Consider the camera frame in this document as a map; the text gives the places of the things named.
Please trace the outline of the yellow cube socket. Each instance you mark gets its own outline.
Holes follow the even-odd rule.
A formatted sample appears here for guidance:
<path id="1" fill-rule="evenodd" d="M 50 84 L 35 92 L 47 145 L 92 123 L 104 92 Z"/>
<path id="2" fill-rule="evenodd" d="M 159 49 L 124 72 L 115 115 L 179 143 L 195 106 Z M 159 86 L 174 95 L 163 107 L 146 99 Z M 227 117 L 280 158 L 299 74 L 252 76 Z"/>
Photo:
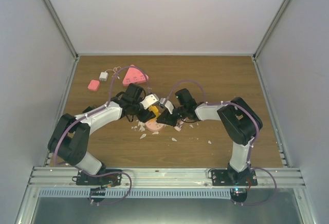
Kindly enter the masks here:
<path id="1" fill-rule="evenodd" d="M 155 118 L 157 118 L 160 115 L 160 112 L 155 105 L 150 106 L 149 111 L 153 112 L 153 114 L 155 115 Z"/>

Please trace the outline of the round pink socket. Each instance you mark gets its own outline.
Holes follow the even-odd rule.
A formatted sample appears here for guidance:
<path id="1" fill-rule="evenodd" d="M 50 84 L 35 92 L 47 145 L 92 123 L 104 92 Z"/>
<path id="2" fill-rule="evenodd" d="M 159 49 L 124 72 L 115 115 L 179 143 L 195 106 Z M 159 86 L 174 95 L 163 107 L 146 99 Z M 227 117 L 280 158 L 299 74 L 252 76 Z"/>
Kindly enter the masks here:
<path id="1" fill-rule="evenodd" d="M 148 130 L 152 132 L 158 132 L 165 127 L 164 124 L 158 123 L 156 119 L 149 120 L 145 123 L 145 126 Z"/>

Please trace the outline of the pink triangular power strip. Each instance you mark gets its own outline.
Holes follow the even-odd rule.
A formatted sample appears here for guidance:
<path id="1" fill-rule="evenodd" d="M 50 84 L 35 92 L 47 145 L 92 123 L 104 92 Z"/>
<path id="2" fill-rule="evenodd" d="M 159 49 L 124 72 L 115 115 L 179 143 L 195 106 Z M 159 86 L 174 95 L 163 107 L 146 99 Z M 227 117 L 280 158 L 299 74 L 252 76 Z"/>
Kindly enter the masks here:
<path id="1" fill-rule="evenodd" d="M 128 86 L 131 83 L 134 84 L 145 83 L 147 81 L 145 77 L 147 78 L 147 80 L 149 79 L 149 76 L 147 74 L 146 76 L 144 76 L 144 74 L 140 70 L 134 68 L 134 65 L 131 65 L 131 67 L 127 70 L 124 76 L 122 84 L 123 86 Z"/>

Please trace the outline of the black power adapter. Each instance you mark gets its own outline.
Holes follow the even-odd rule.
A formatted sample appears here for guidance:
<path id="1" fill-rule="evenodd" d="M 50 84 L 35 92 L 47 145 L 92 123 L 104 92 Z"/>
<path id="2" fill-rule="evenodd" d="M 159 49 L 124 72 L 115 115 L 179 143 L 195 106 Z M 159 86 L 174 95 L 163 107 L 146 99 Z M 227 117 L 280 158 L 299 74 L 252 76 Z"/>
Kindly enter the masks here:
<path id="1" fill-rule="evenodd" d="M 93 110 L 93 108 L 91 106 L 88 106 L 84 111 L 82 111 L 82 113 L 87 113 L 91 110 Z"/>

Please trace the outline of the white USB charger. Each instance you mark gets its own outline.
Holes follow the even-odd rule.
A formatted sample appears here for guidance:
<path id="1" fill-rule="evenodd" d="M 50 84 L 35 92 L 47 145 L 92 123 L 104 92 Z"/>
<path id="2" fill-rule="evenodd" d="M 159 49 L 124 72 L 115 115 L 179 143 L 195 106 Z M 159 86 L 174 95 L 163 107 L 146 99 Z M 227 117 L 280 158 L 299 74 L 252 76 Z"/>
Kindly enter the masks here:
<path id="1" fill-rule="evenodd" d="M 108 72 L 106 71 L 100 72 L 99 81 L 106 82 L 107 78 L 108 78 Z"/>

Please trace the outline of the pink rectangular plug adapter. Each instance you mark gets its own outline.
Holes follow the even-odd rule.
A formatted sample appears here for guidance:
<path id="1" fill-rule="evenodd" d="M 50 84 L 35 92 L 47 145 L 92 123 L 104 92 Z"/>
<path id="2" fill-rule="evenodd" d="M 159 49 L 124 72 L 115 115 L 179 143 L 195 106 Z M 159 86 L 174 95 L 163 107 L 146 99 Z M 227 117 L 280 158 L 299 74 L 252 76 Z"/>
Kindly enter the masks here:
<path id="1" fill-rule="evenodd" d="M 90 91 L 97 91 L 99 89 L 99 86 L 100 86 L 99 80 L 91 80 L 87 88 Z"/>

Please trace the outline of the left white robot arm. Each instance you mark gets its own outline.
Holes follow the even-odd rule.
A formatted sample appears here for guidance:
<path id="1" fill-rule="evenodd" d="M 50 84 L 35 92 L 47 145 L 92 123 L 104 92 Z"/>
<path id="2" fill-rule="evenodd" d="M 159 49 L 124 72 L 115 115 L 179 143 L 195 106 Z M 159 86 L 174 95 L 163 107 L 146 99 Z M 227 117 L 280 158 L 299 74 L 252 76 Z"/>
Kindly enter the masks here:
<path id="1" fill-rule="evenodd" d="M 135 116 L 145 123 L 155 118 L 149 108 L 158 102 L 155 94 L 147 95 L 139 85 L 130 84 L 126 91 L 95 109 L 76 116 L 62 115 L 48 142 L 48 149 L 55 159 L 60 157 L 69 165 L 83 170 L 93 184 L 100 185 L 106 179 L 106 172 L 102 169 L 103 163 L 87 151 L 90 135 L 127 116 Z"/>

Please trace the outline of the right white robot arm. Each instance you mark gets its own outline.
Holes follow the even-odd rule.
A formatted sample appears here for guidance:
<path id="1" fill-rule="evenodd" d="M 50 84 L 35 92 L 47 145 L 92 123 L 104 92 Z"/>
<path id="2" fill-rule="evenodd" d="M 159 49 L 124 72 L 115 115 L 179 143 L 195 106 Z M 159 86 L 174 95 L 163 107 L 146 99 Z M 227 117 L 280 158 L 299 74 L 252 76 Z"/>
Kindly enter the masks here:
<path id="1" fill-rule="evenodd" d="M 233 141 L 232 156 L 228 163 L 228 181 L 232 185 L 240 185 L 251 173 L 251 149 L 263 127 L 261 119 L 241 98 L 228 102 L 199 102 L 184 88 L 176 92 L 179 107 L 174 107 L 166 99 L 161 99 L 160 107 L 163 113 L 157 122 L 175 127 L 179 120 L 189 119 L 199 121 L 221 121 L 228 136 Z"/>

